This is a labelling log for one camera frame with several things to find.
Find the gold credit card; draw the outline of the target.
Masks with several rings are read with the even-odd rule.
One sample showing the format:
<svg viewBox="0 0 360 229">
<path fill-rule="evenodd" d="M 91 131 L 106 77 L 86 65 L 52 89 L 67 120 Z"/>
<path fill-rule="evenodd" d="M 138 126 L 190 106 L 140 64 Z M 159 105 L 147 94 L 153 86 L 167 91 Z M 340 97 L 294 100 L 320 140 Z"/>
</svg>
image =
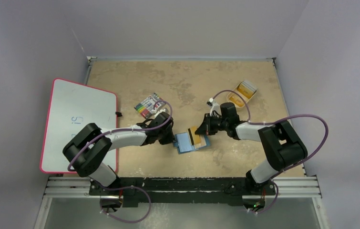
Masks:
<svg viewBox="0 0 360 229">
<path fill-rule="evenodd" d="M 199 135 L 199 137 L 200 137 L 200 143 L 195 144 L 196 149 L 207 146 L 206 136 L 205 135 Z"/>
<path fill-rule="evenodd" d="M 198 134 L 195 133 L 196 131 L 197 131 L 196 126 L 192 126 L 187 130 L 189 141 L 192 146 L 194 146 L 197 143 L 200 143 L 200 137 Z"/>
</svg>

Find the blue card holder wallet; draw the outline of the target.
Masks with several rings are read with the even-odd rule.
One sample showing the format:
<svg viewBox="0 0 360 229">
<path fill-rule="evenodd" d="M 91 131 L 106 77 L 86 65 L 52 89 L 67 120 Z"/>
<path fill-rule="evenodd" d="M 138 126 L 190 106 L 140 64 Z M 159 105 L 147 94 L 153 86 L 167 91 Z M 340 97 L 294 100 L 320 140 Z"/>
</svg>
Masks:
<svg viewBox="0 0 360 229">
<path fill-rule="evenodd" d="M 200 135 L 200 140 L 200 143 L 192 144 L 189 133 L 176 134 L 175 141 L 173 142 L 173 147 L 177 150 L 178 154 L 184 154 L 211 146 L 208 136 Z"/>
</svg>

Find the beige oval card tray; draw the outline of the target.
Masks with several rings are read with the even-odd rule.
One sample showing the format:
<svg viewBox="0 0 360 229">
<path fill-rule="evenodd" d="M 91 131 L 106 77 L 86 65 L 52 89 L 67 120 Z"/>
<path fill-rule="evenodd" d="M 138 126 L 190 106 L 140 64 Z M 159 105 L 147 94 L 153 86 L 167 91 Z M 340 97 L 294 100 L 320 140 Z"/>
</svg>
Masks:
<svg viewBox="0 0 360 229">
<path fill-rule="evenodd" d="M 226 99 L 228 102 L 231 102 L 235 105 L 236 109 L 241 109 L 241 108 L 245 108 L 246 105 L 245 105 L 245 102 L 249 102 L 253 97 L 251 97 L 250 99 L 246 98 L 245 96 L 243 96 L 238 90 L 237 90 L 237 87 L 238 85 L 233 89 L 233 92 L 230 92 Z"/>
</svg>

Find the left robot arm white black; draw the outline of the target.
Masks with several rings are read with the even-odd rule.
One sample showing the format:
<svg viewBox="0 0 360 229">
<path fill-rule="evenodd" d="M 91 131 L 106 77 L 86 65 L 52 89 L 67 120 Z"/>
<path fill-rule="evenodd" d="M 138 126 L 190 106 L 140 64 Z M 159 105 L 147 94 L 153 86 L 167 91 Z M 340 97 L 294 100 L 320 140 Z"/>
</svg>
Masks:
<svg viewBox="0 0 360 229">
<path fill-rule="evenodd" d="M 155 142 L 171 144 L 175 140 L 173 125 L 172 116 L 166 112 L 160 112 L 154 119 L 136 123 L 130 128 L 106 132 L 95 123 L 90 123 L 65 145 L 62 154 L 69 161 L 69 171 L 93 179 L 107 195 L 114 195 L 119 191 L 120 178 L 104 163 L 107 153 L 118 148 L 146 146 Z"/>
</svg>

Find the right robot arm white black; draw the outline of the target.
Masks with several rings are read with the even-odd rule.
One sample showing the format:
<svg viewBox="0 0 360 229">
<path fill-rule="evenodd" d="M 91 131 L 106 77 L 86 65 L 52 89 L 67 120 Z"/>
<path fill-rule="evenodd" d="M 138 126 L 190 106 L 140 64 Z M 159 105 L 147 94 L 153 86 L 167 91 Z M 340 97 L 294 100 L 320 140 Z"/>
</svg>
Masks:
<svg viewBox="0 0 360 229">
<path fill-rule="evenodd" d="M 262 144 L 265 160 L 246 173 L 245 187 L 249 193 L 257 194 L 278 172 L 308 156 L 305 145 L 288 121 L 272 125 L 250 124 L 240 120 L 232 102 L 219 105 L 219 110 L 206 113 L 194 134 L 215 135 L 218 131 L 225 131 L 235 140 L 252 140 Z"/>
</svg>

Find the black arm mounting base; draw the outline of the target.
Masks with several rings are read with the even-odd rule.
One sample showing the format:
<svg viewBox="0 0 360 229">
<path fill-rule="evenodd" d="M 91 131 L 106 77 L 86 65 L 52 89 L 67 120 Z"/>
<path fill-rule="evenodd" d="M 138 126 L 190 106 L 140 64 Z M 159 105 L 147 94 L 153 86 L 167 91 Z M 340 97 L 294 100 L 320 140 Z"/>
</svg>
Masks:
<svg viewBox="0 0 360 229">
<path fill-rule="evenodd" d="M 265 196 L 276 194 L 274 184 L 245 186 L 245 177 L 121 177 L 120 187 L 103 188 L 90 181 L 89 194 L 121 197 L 126 208 L 140 203 L 227 204 L 251 208 Z"/>
</svg>

